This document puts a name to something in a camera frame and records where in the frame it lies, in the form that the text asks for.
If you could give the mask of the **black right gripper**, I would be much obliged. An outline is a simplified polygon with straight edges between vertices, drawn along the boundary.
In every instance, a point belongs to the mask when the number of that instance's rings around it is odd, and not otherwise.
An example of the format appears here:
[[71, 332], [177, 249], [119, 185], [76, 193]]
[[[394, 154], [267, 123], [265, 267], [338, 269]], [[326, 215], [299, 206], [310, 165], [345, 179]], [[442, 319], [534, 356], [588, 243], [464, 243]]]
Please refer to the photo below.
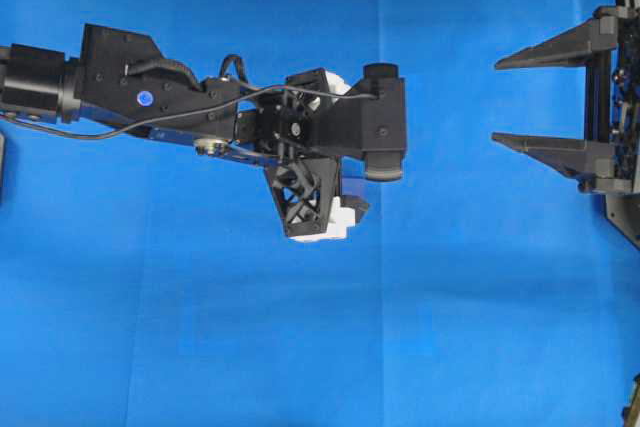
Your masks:
[[639, 192], [639, 11], [603, 6], [581, 25], [499, 60], [496, 70], [585, 66], [585, 139], [494, 132], [491, 139], [578, 180], [579, 191]]

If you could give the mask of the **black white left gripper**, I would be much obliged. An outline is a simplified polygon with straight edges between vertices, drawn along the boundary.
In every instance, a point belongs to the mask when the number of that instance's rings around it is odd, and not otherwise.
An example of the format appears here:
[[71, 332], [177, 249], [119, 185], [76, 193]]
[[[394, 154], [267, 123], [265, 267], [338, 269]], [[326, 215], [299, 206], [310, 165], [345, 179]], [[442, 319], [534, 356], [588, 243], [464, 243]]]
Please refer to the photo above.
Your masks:
[[255, 109], [238, 115], [234, 158], [263, 168], [289, 239], [344, 239], [367, 212], [366, 201], [342, 190], [348, 148], [336, 139], [338, 123], [329, 116], [370, 99], [370, 86], [351, 86], [316, 69], [252, 98]]

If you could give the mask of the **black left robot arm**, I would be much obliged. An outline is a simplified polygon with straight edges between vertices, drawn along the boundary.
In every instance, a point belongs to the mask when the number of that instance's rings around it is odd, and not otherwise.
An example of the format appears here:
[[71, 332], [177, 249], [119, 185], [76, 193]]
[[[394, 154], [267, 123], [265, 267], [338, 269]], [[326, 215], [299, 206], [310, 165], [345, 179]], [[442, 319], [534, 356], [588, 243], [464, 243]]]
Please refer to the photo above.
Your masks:
[[106, 138], [185, 145], [260, 167], [284, 233], [298, 242], [343, 239], [368, 211], [343, 189], [345, 151], [315, 135], [336, 132], [331, 113], [377, 99], [321, 69], [257, 87], [236, 54], [216, 76], [198, 79], [149, 36], [90, 24], [79, 57], [21, 44], [1, 50], [4, 121], [53, 135], [59, 123], [87, 119]]

